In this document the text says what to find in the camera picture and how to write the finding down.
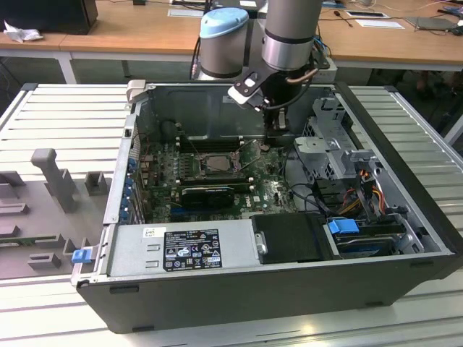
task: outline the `computer case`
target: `computer case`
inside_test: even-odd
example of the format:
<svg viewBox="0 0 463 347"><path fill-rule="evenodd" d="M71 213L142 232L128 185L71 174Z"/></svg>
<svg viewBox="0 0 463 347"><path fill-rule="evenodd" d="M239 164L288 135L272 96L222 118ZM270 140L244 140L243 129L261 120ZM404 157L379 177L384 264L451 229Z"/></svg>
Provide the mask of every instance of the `computer case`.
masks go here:
<svg viewBox="0 0 463 347"><path fill-rule="evenodd" d="M18 0L3 1L0 6L1 26L4 21L22 29L86 35L98 16L95 0Z"/></svg>

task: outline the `paper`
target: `paper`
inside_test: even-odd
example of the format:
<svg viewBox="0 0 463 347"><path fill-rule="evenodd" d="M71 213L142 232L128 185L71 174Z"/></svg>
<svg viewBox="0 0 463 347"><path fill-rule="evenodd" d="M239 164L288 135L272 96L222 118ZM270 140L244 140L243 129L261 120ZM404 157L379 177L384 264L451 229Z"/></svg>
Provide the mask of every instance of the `paper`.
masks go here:
<svg viewBox="0 0 463 347"><path fill-rule="evenodd" d="M385 20L355 20L362 27L382 27L388 29L405 29L398 22L389 22Z"/></svg>
<svg viewBox="0 0 463 347"><path fill-rule="evenodd" d="M9 25L7 22L5 23L5 30L3 30L3 34L11 38L13 41L21 42L24 41L32 41L32 40L40 40L43 38L41 34L36 29L19 29L18 27L13 27Z"/></svg>
<svg viewBox="0 0 463 347"><path fill-rule="evenodd" d="M257 7L258 6L255 1L243 1L243 0L241 0L239 2L239 4L241 6L246 6L246 7Z"/></svg>
<svg viewBox="0 0 463 347"><path fill-rule="evenodd" d="M170 9L167 12L169 17L197 17L203 16L203 11L196 9Z"/></svg>

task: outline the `warning label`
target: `warning label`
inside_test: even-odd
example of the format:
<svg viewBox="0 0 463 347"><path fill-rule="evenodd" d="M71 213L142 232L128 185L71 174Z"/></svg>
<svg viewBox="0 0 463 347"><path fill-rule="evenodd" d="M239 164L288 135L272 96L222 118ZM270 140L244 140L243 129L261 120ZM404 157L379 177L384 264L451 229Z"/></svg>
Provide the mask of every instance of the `warning label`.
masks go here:
<svg viewBox="0 0 463 347"><path fill-rule="evenodd" d="M174 231L164 234L165 271L222 267L218 230Z"/></svg>

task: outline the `motherboard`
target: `motherboard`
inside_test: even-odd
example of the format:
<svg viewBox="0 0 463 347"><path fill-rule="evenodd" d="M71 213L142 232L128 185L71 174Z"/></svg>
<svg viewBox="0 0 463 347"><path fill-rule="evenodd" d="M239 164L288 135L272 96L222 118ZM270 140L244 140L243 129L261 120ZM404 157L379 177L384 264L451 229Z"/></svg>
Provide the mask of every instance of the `motherboard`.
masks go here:
<svg viewBox="0 0 463 347"><path fill-rule="evenodd" d="M282 148L260 140L151 144L141 157L147 223L248 219L297 212Z"/></svg>

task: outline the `blue latch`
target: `blue latch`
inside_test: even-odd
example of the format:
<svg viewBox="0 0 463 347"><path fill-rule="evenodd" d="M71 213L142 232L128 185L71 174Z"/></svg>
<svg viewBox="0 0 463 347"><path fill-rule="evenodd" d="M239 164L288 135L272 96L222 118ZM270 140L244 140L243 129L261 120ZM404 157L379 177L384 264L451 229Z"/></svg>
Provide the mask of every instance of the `blue latch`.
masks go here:
<svg viewBox="0 0 463 347"><path fill-rule="evenodd" d="M353 219L335 219L328 223L332 234L357 234L360 232Z"/></svg>
<svg viewBox="0 0 463 347"><path fill-rule="evenodd" d="M72 253L72 264L86 264L92 262L92 251L90 249L77 249Z"/></svg>

